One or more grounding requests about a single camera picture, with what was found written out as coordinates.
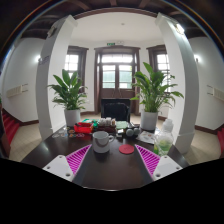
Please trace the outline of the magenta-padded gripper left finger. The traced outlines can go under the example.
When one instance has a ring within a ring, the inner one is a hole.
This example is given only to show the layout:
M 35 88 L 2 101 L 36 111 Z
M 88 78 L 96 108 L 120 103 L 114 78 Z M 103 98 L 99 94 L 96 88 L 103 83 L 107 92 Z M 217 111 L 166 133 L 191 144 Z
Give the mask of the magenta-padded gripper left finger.
M 87 145 L 67 156 L 58 155 L 43 170 L 72 182 L 90 148 L 91 145 Z

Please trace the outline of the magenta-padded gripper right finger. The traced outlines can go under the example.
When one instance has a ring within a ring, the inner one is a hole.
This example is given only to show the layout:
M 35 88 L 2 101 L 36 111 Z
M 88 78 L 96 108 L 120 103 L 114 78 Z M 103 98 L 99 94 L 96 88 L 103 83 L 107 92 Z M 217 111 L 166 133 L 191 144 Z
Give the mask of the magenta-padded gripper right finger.
M 140 145 L 135 145 L 135 147 L 143 161 L 146 170 L 154 181 L 164 178 L 165 176 L 182 169 L 182 167 L 168 155 L 159 156 Z

